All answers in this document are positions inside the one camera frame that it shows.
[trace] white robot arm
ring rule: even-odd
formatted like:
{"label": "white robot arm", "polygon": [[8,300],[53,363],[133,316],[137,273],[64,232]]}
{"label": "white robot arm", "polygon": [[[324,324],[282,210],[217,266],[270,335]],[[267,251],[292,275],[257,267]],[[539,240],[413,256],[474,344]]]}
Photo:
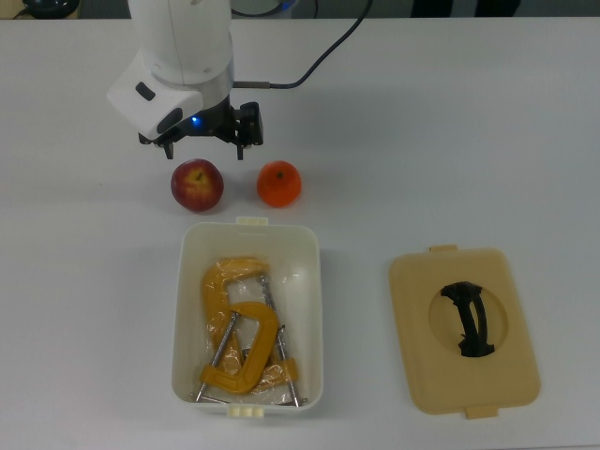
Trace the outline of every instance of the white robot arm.
{"label": "white robot arm", "polygon": [[141,143],[163,147],[215,136],[243,149],[263,143],[258,104],[234,110],[230,0],[129,0],[142,48],[108,93]]}

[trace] white table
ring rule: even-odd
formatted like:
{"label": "white table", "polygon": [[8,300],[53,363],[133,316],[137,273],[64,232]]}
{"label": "white table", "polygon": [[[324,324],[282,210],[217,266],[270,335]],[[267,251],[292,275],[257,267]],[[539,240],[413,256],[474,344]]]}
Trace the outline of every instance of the white table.
{"label": "white table", "polygon": [[[285,83],[348,21],[233,25],[238,79]],[[476,449],[600,445],[600,22],[370,21],[289,91],[258,100],[265,145],[186,139],[167,161],[108,105],[128,21],[0,23],[0,446]],[[223,172],[217,210],[169,189]],[[304,175],[273,210],[269,160]],[[171,389],[179,249],[191,225],[302,224],[322,247],[325,386],[296,418],[231,421]],[[542,379],[530,406],[468,421],[413,405],[387,270],[430,245],[511,263]]]}

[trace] apple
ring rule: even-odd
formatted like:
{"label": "apple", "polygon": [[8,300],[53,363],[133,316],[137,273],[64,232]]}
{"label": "apple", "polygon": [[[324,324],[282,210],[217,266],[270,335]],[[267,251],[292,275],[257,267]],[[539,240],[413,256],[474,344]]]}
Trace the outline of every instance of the apple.
{"label": "apple", "polygon": [[186,161],[172,173],[172,195],[184,208],[195,213],[214,207],[221,199],[223,189],[223,177],[206,159]]}

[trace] white plastic box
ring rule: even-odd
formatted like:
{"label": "white plastic box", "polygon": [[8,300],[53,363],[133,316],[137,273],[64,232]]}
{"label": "white plastic box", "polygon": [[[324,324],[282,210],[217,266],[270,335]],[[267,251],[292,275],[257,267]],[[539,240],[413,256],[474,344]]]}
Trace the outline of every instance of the white plastic box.
{"label": "white plastic box", "polygon": [[[296,387],[303,406],[256,404],[252,395],[232,403],[195,403],[200,373],[214,354],[202,302],[206,270],[225,258],[255,256],[271,265],[271,292],[286,349],[298,366]],[[298,413],[314,406],[323,392],[323,307],[319,245],[315,234],[299,226],[201,223],[186,233],[179,270],[179,289],[172,360],[172,389],[183,401],[213,413],[261,417],[265,413]]]}

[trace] beige lid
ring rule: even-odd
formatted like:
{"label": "beige lid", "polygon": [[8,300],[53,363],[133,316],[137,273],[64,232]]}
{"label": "beige lid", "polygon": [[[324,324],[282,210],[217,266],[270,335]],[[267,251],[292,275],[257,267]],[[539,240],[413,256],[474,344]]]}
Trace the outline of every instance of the beige lid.
{"label": "beige lid", "polygon": [[[537,365],[500,251],[432,247],[397,258],[389,277],[406,377],[420,410],[464,411],[468,418],[480,418],[535,400],[540,390]],[[464,325],[459,301],[451,294],[457,286],[473,293],[467,309],[462,307]]]}

